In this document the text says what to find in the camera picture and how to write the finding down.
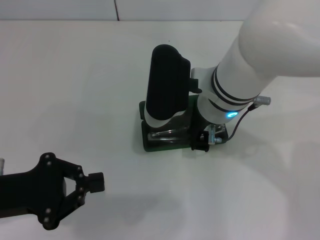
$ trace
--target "white tabletop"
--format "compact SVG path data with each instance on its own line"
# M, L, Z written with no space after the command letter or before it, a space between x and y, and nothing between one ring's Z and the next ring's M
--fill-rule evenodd
M153 48L170 44L192 68L213 67L240 26L1 21L5 174L28 171L53 152L86 175L103 172L106 188L88 193L53 231L35 215L2 218L0 238L320 239L319 78L277 78L263 91L271 105L248 114L230 142L208 153L143 149L138 105Z

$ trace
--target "screw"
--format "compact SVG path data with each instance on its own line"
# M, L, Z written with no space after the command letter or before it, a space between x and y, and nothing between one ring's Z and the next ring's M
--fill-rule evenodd
M222 143L222 138L221 137L215 137L214 138L214 142L216 142L217 144Z
M5 160L0 158L0 176L4 174Z
M210 124L208 128L208 132L209 132L208 144L214 145L216 143L215 142L216 125Z

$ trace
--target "black cable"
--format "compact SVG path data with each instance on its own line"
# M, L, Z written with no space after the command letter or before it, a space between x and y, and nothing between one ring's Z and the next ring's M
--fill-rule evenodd
M242 116L240 117L240 119L239 119L238 122L236 123L236 125L235 125L235 127L234 127L234 129L233 129L233 132L232 132L231 136L230 136L227 140L223 141L223 142L222 142L223 144L225 144L226 142L228 142L230 139L232 139L232 138L234 137L234 135L235 135L235 133L236 133L236 130L237 130L237 128L238 128L241 120L245 117L245 115L247 115L248 112L251 112L252 110L257 109L258 107L260 107L260 105L251 104L251 105L247 108L247 110L244 112L244 114L242 114Z
M250 111L247 109L247 110L244 112L244 114L242 114L242 116L240 117L240 119L239 119L238 122L236 123L236 125L235 125L235 127L234 127L234 129L233 129L233 132L232 132L231 136L225 141L225 143L234 137L234 135L235 135L235 133L236 133L236 130L237 130L237 128L238 128L241 120L245 117L245 115L247 115L248 112L250 112Z

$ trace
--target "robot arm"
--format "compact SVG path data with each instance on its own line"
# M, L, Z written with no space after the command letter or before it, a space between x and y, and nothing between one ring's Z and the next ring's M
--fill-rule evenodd
M41 155L30 171L3 174L0 159L0 218L34 214L44 229L56 229L60 221L85 204L86 194L105 190L102 172L84 175L80 165L56 158L52 152ZM65 178L74 180L75 190L66 194Z
M167 45L155 48L148 97L141 115L147 126L145 132L150 133L147 139L157 142L171 139L166 144L176 144L177 136L173 139L167 135L173 136L177 129L187 129L187 137L178 136L179 141L184 139L183 146L207 151L208 145L225 143L233 136L234 131L231 137L228 136L225 124L250 103L253 104L245 114L271 103L269 97L260 94L277 76L320 77L320 15L317 5L317 0L261 1L244 21L219 65L212 68L190 71L184 67L190 66L190 62L176 50L174 55ZM154 55L160 55L162 59L156 59ZM172 59L177 62L174 67L172 64L169 67ZM188 96L186 83L191 79L199 82L198 92L201 93L197 97ZM150 101L150 95L155 96L151 93L155 85L156 98ZM177 103L178 111L172 111ZM170 114L163 114L167 109ZM160 119L158 111L166 117ZM144 141L146 150L148 140Z

